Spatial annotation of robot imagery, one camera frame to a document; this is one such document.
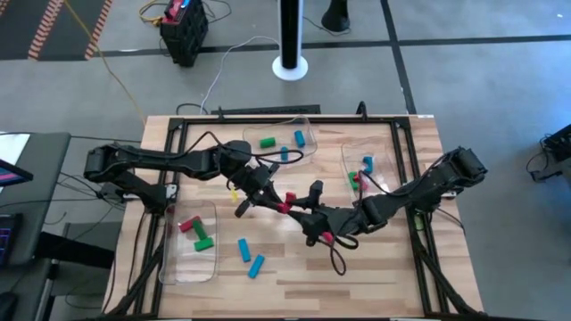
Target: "orange striped tape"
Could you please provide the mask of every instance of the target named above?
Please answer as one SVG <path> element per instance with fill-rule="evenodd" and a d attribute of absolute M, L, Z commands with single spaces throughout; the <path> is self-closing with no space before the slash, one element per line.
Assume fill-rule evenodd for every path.
<path fill-rule="evenodd" d="M 103 7 L 101 8 L 101 13 L 99 14 L 99 19 L 97 19 L 97 23 L 95 24 L 95 28 L 93 30 L 93 33 L 91 34 L 92 39 L 91 41 L 89 41 L 86 52 L 84 54 L 86 60 L 91 59 L 91 57 L 93 57 L 95 51 L 97 50 L 97 48 L 95 48 L 95 45 L 97 44 L 97 41 L 99 41 L 99 37 L 103 32 L 103 27 L 105 26 L 105 22 L 107 21 L 107 16 L 109 15 L 109 11 L 111 10 L 112 3 L 113 0 L 105 0 L 105 2 L 103 3 Z"/>
<path fill-rule="evenodd" d="M 42 20 L 39 22 L 39 26 L 37 26 L 36 35 L 29 46 L 28 59 L 37 60 L 39 52 L 42 50 L 44 42 L 47 40 L 47 36 L 54 26 L 55 19 L 62 9 L 62 5 L 63 0 L 50 0 L 50 2 L 47 3 L 46 11 L 42 16 Z"/>
<path fill-rule="evenodd" d="M 6 10 L 6 7 L 8 6 L 9 2 L 10 0 L 0 0 L 0 16 L 4 12 L 4 10 Z"/>

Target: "wooden table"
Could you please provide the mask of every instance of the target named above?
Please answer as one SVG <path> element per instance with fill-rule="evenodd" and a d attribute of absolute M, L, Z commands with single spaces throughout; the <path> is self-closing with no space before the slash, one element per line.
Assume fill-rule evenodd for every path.
<path fill-rule="evenodd" d="M 145 127 L 142 147 L 162 151 L 170 117 L 150 117 Z M 434 118 L 410 116 L 410 124 L 421 171 L 443 153 Z M 242 139 L 247 125 L 192 125 L 187 138 L 190 145 L 206 130 L 222 141 Z M 380 161 L 388 169 L 386 183 L 395 188 L 397 176 L 389 168 L 394 152 L 387 125 L 314 124 L 319 149 L 309 162 L 280 169 L 274 177 L 277 192 L 307 195 L 310 184 L 324 182 L 321 201 L 327 205 L 350 206 L 351 193 L 341 162 L 341 145 L 374 137 L 379 151 L 387 150 Z M 198 149 L 214 142 L 204 139 Z M 404 138 L 401 139 L 403 152 Z M 410 163 L 407 164 L 411 178 Z M 137 175 L 156 183 L 158 172 L 137 170 Z M 348 251 L 339 247 L 347 261 L 347 274 L 338 276 L 331 268 L 328 249 L 320 244 L 305 245 L 301 228 L 290 218 L 260 207 L 250 208 L 242 218 L 234 216 L 238 203 L 230 199 L 226 179 L 208 182 L 182 177 L 178 202 L 206 200 L 216 204 L 219 217 L 218 275 L 200 284 L 165 285 L 159 317 L 419 317 L 423 315 L 418 283 L 412 260 L 410 236 L 404 211 L 390 220 L 388 226 L 371 235 L 360 236 L 360 247 Z M 131 269 L 141 203 L 130 203 L 125 212 L 117 246 L 117 276 L 110 308 L 125 294 Z M 442 208 L 458 216 L 454 201 L 443 201 Z M 134 277 L 139 273 L 145 247 L 149 218 L 144 221 L 138 239 Z M 450 220 L 434 214 L 432 228 L 443 273 L 451 284 L 475 309 L 482 309 L 476 280 L 462 230 Z M 266 257 L 261 273 L 255 279 L 247 276 L 249 264 L 241 260 L 237 240 L 245 237 L 250 251 Z M 433 309 L 437 309 L 434 282 L 426 271 Z M 153 282 L 147 285 L 147 291 Z M 151 295 L 145 296 L 149 309 Z"/>

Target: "keyboard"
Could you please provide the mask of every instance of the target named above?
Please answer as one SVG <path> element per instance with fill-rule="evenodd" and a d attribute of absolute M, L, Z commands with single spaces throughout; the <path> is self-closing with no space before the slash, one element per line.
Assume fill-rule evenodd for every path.
<path fill-rule="evenodd" d="M 21 214 L 0 214 L 0 267 L 8 265 L 10 249 L 13 247 L 21 223 Z"/>

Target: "white pole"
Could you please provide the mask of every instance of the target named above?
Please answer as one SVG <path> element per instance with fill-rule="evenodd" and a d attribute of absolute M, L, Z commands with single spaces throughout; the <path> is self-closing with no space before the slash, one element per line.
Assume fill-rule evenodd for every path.
<path fill-rule="evenodd" d="M 302 57 L 303 0 L 278 0 L 277 19 L 279 56 L 272 63 L 272 69 L 282 80 L 299 80 L 309 68 Z"/>

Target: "clear plastic container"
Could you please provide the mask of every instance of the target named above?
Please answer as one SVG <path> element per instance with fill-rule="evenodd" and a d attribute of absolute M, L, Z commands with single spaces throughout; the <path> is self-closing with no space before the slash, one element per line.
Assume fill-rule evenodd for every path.
<path fill-rule="evenodd" d="M 194 242 L 198 235 L 194 229 L 182 233 L 179 225 L 200 216 L 206 234 L 214 246 L 196 251 Z M 207 201 L 182 201 L 170 205 L 164 213 L 165 244 L 159 279 L 163 284 L 189 284 L 206 282 L 217 274 L 219 222 L 214 203 Z"/>
<path fill-rule="evenodd" d="M 345 174 L 345 182 L 350 190 L 354 201 L 359 199 L 359 189 L 354 190 L 350 182 L 349 174 L 358 173 L 359 170 L 367 166 L 363 162 L 365 156 L 373 157 L 373 171 L 369 174 L 387 192 L 399 188 L 397 169 L 390 159 L 389 146 L 386 145 L 383 137 L 368 137 L 355 139 L 349 143 L 341 145 L 341 162 Z M 367 177 L 362 176 L 366 189 L 363 197 L 382 193 Z"/>
<path fill-rule="evenodd" d="M 303 147 L 298 147 L 295 141 L 294 133 L 298 130 L 303 133 L 303 138 L 305 140 L 305 146 Z M 276 145 L 268 148 L 261 148 L 260 141 L 270 137 L 274 137 L 276 139 Z M 295 164 L 307 163 L 307 161 L 310 160 L 311 155 L 318 149 L 318 141 L 313 135 L 310 120 L 304 116 L 298 116 L 292 120 L 277 124 L 246 128 L 243 133 L 243 138 L 246 142 L 250 143 L 252 146 L 252 153 L 255 154 L 279 152 L 282 147 L 286 147 L 288 150 L 302 151 L 303 159 Z M 297 157 L 299 156 L 296 153 L 290 152 L 288 154 L 288 160 L 293 160 Z M 280 154 L 265 158 L 272 161 L 281 161 Z"/>

